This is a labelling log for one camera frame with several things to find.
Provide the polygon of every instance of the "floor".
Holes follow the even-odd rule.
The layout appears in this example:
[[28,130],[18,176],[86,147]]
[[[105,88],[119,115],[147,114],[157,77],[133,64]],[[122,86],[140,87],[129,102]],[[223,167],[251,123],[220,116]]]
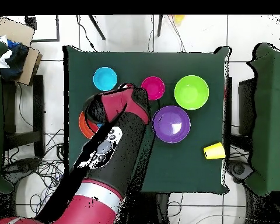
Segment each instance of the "floor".
[[[23,16],[11,16],[13,20],[24,23]],[[103,41],[88,16],[80,16],[89,40],[97,51],[142,51],[176,53],[181,51],[180,39],[171,25],[168,16],[164,16],[162,32],[157,37],[158,15],[154,16],[154,46],[151,15],[114,15],[95,16],[106,37]],[[83,51],[93,51],[85,32],[77,24],[76,16],[36,16],[37,30],[31,47],[43,54],[38,73],[44,76],[45,132],[54,134],[64,127],[64,72],[63,45],[73,45]],[[237,87],[240,81],[254,77],[253,71],[246,65],[252,59],[252,50],[258,43],[272,43],[280,49],[280,15],[186,15],[177,25],[186,52],[200,51],[212,53],[220,46],[229,46],[232,54],[229,58],[229,76],[233,78],[232,93],[232,132],[238,133],[239,103]],[[32,87],[22,85],[21,111],[25,120],[32,124]],[[20,100],[17,91],[17,103]],[[17,132],[31,130],[16,114]],[[54,142],[64,140],[61,130]],[[14,157],[17,159],[33,157],[33,148],[23,146]],[[56,150],[52,149],[45,157],[56,160]],[[235,184],[226,174],[225,183],[229,192],[225,195],[199,193],[172,193],[170,196],[170,224],[243,224],[246,212],[246,198],[241,184]],[[45,185],[40,176],[32,174],[23,179],[17,192],[17,212],[20,216],[33,217],[44,197]]]

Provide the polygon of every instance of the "silver band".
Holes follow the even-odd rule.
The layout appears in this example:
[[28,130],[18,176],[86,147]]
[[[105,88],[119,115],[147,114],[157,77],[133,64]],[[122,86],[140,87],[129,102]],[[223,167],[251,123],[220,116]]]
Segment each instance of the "silver band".
[[93,183],[82,183],[79,187],[79,190],[76,192],[76,195],[92,198],[94,200],[95,198],[98,198],[98,201],[107,205],[115,213],[118,212],[121,202],[119,197],[115,193]]
[[18,217],[18,218],[14,219],[14,220],[11,220],[11,221],[8,222],[7,224],[14,224],[14,223],[16,223],[18,220],[21,220],[21,219],[22,219],[22,217]]

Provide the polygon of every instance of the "bowl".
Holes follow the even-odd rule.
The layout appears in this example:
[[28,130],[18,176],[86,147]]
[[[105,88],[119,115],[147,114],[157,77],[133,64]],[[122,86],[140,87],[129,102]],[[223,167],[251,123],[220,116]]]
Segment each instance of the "bowl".
[[199,76],[185,76],[177,82],[174,88],[174,98],[177,104],[187,110],[202,107],[207,102],[208,96],[208,85]]
[[164,82],[156,76],[146,78],[142,82],[141,87],[147,91],[149,100],[157,100],[161,98],[165,92]]
[[109,91],[117,83],[117,75],[109,67],[101,67],[93,75],[93,83],[101,91]]
[[152,118],[152,128],[163,142],[175,144],[183,140],[191,128],[188,114],[177,106],[166,106]]
[[84,113],[81,112],[79,116],[79,127],[82,134],[86,138],[90,139],[99,130],[100,127],[98,127],[95,123],[90,122],[89,120],[87,120],[87,123]]

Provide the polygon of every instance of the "cardboard box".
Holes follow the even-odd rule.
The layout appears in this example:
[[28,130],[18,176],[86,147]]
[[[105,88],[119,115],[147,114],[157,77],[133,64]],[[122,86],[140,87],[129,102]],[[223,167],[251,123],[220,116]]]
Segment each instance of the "cardboard box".
[[36,74],[42,55],[38,50],[30,48],[34,29],[21,23],[16,23],[8,18],[0,16],[0,37],[6,35],[8,40],[21,42],[24,46],[29,47],[23,72],[16,82],[32,85],[32,77]]

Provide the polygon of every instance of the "lime green bowl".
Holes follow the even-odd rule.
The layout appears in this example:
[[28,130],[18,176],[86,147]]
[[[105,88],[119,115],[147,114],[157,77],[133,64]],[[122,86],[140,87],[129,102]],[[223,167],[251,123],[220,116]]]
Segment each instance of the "lime green bowl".
[[206,81],[199,76],[185,76],[174,88],[174,98],[178,105],[187,110],[196,110],[208,100],[209,89]]

